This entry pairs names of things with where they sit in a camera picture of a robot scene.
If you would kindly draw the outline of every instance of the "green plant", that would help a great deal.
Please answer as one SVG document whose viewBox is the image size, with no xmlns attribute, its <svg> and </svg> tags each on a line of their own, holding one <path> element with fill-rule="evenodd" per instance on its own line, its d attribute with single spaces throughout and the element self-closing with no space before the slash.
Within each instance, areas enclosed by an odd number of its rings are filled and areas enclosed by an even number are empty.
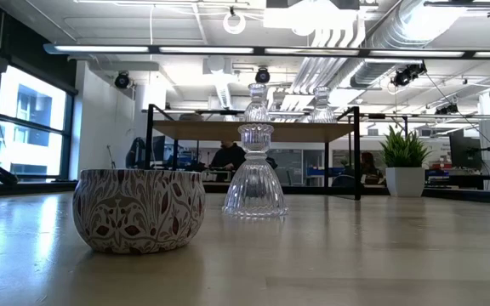
<svg viewBox="0 0 490 306">
<path fill-rule="evenodd" d="M 390 127 L 389 135 L 385 136 L 383 160 L 387 167 L 422 167 L 424 159 L 430 154 L 419 140 L 416 133 L 402 136 L 402 131 L 396 133 Z"/>
</svg>

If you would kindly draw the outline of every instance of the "wooden shelf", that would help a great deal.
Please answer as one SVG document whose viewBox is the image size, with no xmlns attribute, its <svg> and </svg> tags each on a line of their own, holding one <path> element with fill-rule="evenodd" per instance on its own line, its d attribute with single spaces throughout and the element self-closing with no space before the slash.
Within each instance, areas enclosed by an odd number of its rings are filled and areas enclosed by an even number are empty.
<svg viewBox="0 0 490 306">
<path fill-rule="evenodd" d="M 237 128 L 250 122 L 154 121 L 153 128 L 178 140 L 240 141 Z M 272 142 L 326 143 L 353 131 L 347 123 L 267 123 L 274 128 Z"/>
</svg>

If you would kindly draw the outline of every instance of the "patterned ceramic bowl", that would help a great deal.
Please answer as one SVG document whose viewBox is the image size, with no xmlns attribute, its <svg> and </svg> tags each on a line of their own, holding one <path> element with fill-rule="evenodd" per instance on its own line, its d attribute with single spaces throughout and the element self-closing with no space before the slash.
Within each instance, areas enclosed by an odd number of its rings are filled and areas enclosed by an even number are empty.
<svg viewBox="0 0 490 306">
<path fill-rule="evenodd" d="M 200 173 L 83 170 L 73 196 L 78 234 L 100 252 L 182 247 L 200 229 L 204 213 Z"/>
</svg>

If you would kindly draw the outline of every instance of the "glass candle holder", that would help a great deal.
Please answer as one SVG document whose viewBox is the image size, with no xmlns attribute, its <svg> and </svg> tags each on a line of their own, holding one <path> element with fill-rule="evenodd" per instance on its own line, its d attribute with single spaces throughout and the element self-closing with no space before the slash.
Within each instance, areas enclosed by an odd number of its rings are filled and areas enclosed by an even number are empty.
<svg viewBox="0 0 490 306">
<path fill-rule="evenodd" d="M 245 124 L 238 132 L 246 161 L 239 167 L 226 194 L 223 213 L 241 217 L 279 217 L 288 213 L 279 178 L 265 160 L 273 127 Z"/>
<path fill-rule="evenodd" d="M 328 96 L 330 95 L 330 88 L 318 87 L 313 91 L 315 95 L 315 109 L 311 115 L 311 122 L 314 123 L 335 123 L 336 120 L 333 116 L 332 108 L 328 103 Z"/>
<path fill-rule="evenodd" d="M 254 83 L 248 86 L 251 95 L 251 103 L 245 109 L 246 122 L 268 122 L 270 114 L 264 102 L 265 85 Z"/>
</svg>

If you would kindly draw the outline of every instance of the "potted plant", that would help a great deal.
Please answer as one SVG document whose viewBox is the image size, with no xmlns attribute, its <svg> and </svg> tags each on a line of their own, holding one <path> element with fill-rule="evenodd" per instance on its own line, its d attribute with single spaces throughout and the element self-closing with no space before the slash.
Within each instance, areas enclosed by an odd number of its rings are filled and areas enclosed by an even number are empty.
<svg viewBox="0 0 490 306">
<path fill-rule="evenodd" d="M 385 136 L 383 159 L 387 165 L 387 188 L 391 196 L 419 197 L 424 188 L 424 159 L 429 155 L 416 133 L 402 136 L 390 127 Z"/>
</svg>

